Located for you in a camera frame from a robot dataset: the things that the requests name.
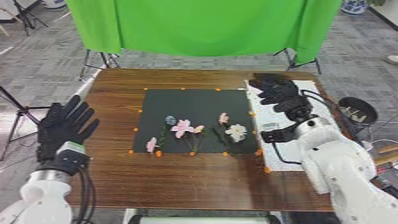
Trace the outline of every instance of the tripod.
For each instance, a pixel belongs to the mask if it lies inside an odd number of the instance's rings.
[[[0,161],[3,161],[5,153],[7,153],[7,150],[9,150],[9,144],[14,141],[18,141],[19,139],[26,138],[28,136],[32,136],[37,133],[37,132],[34,132],[34,133],[26,134],[25,136],[14,138],[19,119],[21,119],[23,116],[26,116],[28,119],[32,120],[32,122],[35,124],[39,124],[39,120],[34,117],[34,115],[30,113],[30,110],[48,109],[50,107],[26,107],[26,106],[23,106],[2,86],[0,86],[0,94],[3,94],[3,96],[0,95],[0,97],[9,101],[12,106],[18,108],[16,119],[14,119],[14,124],[12,124],[12,128],[10,128],[10,133],[9,133],[9,139],[7,139],[5,148],[3,148],[3,152],[2,152],[2,156],[0,156]]]
[[[42,24],[44,27],[48,27],[46,23],[39,20],[39,18],[34,16],[34,14],[28,12],[28,10],[23,8],[19,2],[16,0],[14,1],[14,6],[18,9],[18,13],[19,13],[19,19],[23,22],[23,29],[25,29],[25,33],[26,36],[30,36],[28,34],[28,29],[35,29],[35,21]]]

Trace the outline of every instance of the black cloth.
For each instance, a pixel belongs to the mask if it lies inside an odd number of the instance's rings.
[[[236,154],[256,152],[257,141],[252,134],[252,116],[249,115],[249,100],[241,90],[149,90],[142,106],[142,117],[138,133],[135,136],[133,150],[145,152],[145,143],[154,137],[160,142],[161,130],[165,127],[165,153],[188,153],[190,147],[183,139],[176,139],[170,126],[165,126],[165,117],[170,115],[177,120],[190,120],[190,126],[204,125],[204,135],[201,138],[202,147],[197,153],[220,153],[224,151]],[[217,137],[213,128],[218,126],[220,113],[227,113],[229,125],[240,124],[247,128],[245,140],[225,145]]]

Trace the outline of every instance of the wooden board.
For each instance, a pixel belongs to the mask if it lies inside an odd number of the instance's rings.
[[[277,72],[318,80],[309,73]],[[87,154],[98,207],[218,210],[332,211],[328,195],[316,195],[304,172],[263,172],[263,158],[220,154],[128,154],[138,127],[144,88],[236,89],[254,71],[108,69],[87,96],[101,120]],[[78,205],[80,184],[69,202]]]

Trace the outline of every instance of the robotic hand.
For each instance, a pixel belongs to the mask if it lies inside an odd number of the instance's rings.
[[[73,96],[66,106],[58,103],[51,105],[37,127],[39,167],[19,190],[21,200],[0,213],[0,224],[71,224],[73,214],[64,196],[71,192],[73,175],[80,172],[87,177],[90,157],[82,144],[99,125],[99,120],[94,120],[85,127],[92,115],[94,110],[85,102],[80,104],[78,96]]]
[[[318,194],[330,193],[334,212],[343,224],[392,224],[398,221],[398,200],[373,186],[376,176],[371,156],[343,136],[327,119],[311,114],[305,95],[281,75],[256,75],[249,81],[263,93],[261,104],[275,104],[295,124],[261,133],[266,143],[298,141],[302,168]]]

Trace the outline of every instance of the cable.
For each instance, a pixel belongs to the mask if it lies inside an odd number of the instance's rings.
[[[87,169],[83,169],[83,172],[85,172],[85,176],[87,176],[87,180],[89,180],[89,187],[90,187],[90,212],[89,212],[89,216],[87,216],[87,221],[85,221],[85,224],[92,223],[90,222],[90,219],[92,219],[92,215],[94,215],[94,211],[96,211],[96,187],[94,187],[94,182],[92,182],[92,179],[90,179],[90,175],[89,175],[89,171]]]
[[[277,144],[275,144],[275,142],[272,142],[272,147],[273,147],[273,150],[275,150],[275,153],[277,153],[277,158],[279,158],[279,160],[281,160],[284,163],[288,163],[288,164],[302,165],[300,162],[286,161],[286,160],[282,159],[282,156],[281,156],[281,153],[279,153],[279,149],[277,149]]]
[[[307,93],[311,93],[311,94],[314,94],[330,104],[332,104],[332,106],[334,106],[334,109],[336,109],[336,111],[337,111],[337,113],[339,113],[339,117],[341,117],[341,123],[343,123],[343,125],[344,125],[344,128],[346,128],[346,131],[348,131],[348,134],[350,134],[350,136],[353,137],[353,139],[355,139],[355,130],[352,129],[352,126],[350,126],[350,121],[348,121],[348,117],[344,116],[344,114],[343,114],[343,111],[341,111],[341,109],[339,109],[339,105],[336,104],[336,102],[327,98],[327,97],[323,97],[314,91],[311,91],[311,90],[300,90],[300,92],[302,92],[302,95],[305,96],[305,97],[309,97],[311,99],[314,99],[325,106],[327,106],[327,103],[325,102],[321,102],[321,100],[320,99],[316,99],[312,96],[309,96],[307,94],[305,94],[305,92]]]
[[[87,178],[83,173],[83,168],[78,168],[78,176],[80,176],[80,183],[82,183],[82,192],[80,192],[80,211],[78,211],[78,218],[73,220],[76,224],[82,224],[85,212],[87,212],[87,202],[89,202],[89,195],[87,195]]]
[[[10,163],[5,167],[0,168],[0,173],[5,171],[5,169],[14,166],[16,164],[19,164],[21,162],[25,162],[30,158],[34,158],[34,156],[28,156],[25,159],[21,159],[19,161],[16,161],[14,163]]]
[[[78,169],[78,175],[80,175],[80,182],[82,182],[82,201],[80,201],[78,218],[73,219],[73,223],[94,224],[90,219],[92,219],[94,210],[96,210],[96,188],[94,188],[94,182],[90,179],[89,171],[85,168]]]
[[[378,139],[378,140],[375,140],[373,142],[371,142],[371,144],[375,144],[376,142],[394,142],[396,144],[398,144],[398,141],[396,140],[392,140],[392,139]]]

